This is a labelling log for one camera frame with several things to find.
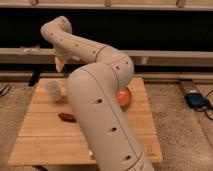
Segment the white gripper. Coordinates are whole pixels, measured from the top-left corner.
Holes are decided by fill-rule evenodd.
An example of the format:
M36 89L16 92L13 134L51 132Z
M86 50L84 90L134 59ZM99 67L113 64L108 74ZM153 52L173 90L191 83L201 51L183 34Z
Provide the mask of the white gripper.
M63 48L55 47L55 67L58 73L63 70L65 63L71 58L71 55Z

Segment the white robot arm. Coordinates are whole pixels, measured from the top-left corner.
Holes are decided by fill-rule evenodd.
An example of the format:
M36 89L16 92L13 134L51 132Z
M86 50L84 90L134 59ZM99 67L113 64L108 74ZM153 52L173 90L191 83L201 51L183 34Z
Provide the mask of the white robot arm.
M134 64L122 51L72 34L59 16L41 27L56 54L56 67L77 57L85 65L67 79L67 99L100 171L154 171L116 94L132 80Z

